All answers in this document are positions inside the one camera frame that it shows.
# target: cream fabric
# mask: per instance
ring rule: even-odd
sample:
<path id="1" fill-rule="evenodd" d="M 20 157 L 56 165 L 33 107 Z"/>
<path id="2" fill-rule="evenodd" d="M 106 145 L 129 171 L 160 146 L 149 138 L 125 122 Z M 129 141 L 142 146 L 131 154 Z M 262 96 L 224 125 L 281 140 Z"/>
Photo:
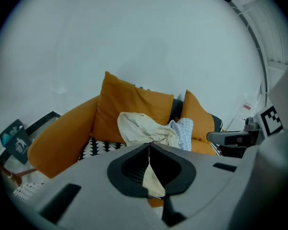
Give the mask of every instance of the cream fabric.
<path id="1" fill-rule="evenodd" d="M 117 124 L 127 146 L 157 142 L 179 148 L 179 139 L 174 130 L 156 123 L 145 114 L 120 113 Z"/>
<path id="2" fill-rule="evenodd" d="M 154 197 L 164 197 L 165 196 L 165 189 L 161 185 L 160 181 L 158 180 L 155 172 L 153 171 L 153 168 L 148 165 L 144 178 L 143 178 L 143 187 L 145 187 L 148 190 L 148 195 L 154 196 Z"/>

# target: orange pillow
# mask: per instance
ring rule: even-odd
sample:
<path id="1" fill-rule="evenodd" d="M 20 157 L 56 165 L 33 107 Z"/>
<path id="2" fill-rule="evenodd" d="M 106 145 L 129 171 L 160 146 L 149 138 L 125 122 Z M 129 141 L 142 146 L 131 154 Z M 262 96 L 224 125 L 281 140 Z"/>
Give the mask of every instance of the orange pillow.
<path id="1" fill-rule="evenodd" d="M 192 138 L 210 144 L 206 136 L 208 132 L 214 132 L 215 123 L 212 116 L 206 112 L 190 92 L 186 91 L 180 118 L 189 118 L 193 121 Z"/>
<path id="2" fill-rule="evenodd" d="M 144 113 L 158 124 L 168 124 L 174 96 L 136 88 L 106 71 L 91 136 L 124 143 L 117 126 L 121 112 Z"/>
<path id="3" fill-rule="evenodd" d="M 199 140 L 191 139 L 191 151 L 198 152 L 206 155 L 216 156 L 214 149 L 207 143 L 201 142 Z"/>

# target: black and white patterned cushion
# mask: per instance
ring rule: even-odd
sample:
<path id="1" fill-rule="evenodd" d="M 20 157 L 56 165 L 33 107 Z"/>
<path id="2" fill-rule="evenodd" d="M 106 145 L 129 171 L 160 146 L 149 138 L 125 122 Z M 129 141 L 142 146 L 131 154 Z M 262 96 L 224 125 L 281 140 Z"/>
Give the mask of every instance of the black and white patterned cushion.
<path id="1" fill-rule="evenodd" d="M 18 199 L 26 202 L 32 195 L 36 192 L 37 189 L 42 187 L 45 183 L 25 183 L 18 187 L 14 192 L 14 196 Z"/>
<path id="2" fill-rule="evenodd" d="M 120 148 L 124 148 L 125 145 L 121 143 L 112 143 L 107 141 L 98 141 L 94 138 L 90 138 L 88 144 L 80 152 L 78 161 L 86 159 L 98 154 L 102 154 L 109 151 L 114 151 Z"/>

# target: gray plastic surface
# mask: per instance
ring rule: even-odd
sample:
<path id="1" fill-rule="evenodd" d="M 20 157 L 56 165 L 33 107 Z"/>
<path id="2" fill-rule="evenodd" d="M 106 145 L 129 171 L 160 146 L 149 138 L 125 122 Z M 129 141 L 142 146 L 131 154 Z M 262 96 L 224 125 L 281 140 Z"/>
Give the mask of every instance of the gray plastic surface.
<path id="1" fill-rule="evenodd" d="M 158 145 L 189 160 L 196 168 L 195 180 L 187 191 L 170 197 L 175 212 L 187 218 L 172 228 L 194 229 L 200 226 L 200 229 L 215 229 L 218 221 L 219 228 L 225 229 L 248 181 L 257 148 L 248 148 L 243 159 L 238 159 Z M 43 186 L 32 196 L 29 204 L 40 211 L 61 188 L 73 183 L 82 188 L 58 221 L 60 227 L 71 230 L 168 228 L 151 209 L 147 199 L 124 196 L 107 177 L 107 168 L 112 160 L 138 147 L 115 150 L 74 164 Z M 238 168 L 229 172 L 213 167 L 216 162 Z"/>

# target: white wall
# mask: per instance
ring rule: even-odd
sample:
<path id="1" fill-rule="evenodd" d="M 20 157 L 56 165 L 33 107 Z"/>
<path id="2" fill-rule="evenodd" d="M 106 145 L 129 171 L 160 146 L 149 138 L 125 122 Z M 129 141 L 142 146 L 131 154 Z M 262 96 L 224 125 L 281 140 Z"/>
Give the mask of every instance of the white wall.
<path id="1" fill-rule="evenodd" d="M 105 70 L 176 98 L 189 89 L 225 126 L 257 96 L 259 55 L 222 0 L 25 3 L 0 39 L 0 132 L 98 95 Z"/>
<path id="2" fill-rule="evenodd" d="M 77 0 L 22 0 L 0 32 L 0 133 L 55 110 L 57 41 Z M 0 154 L 4 151 L 0 143 Z"/>

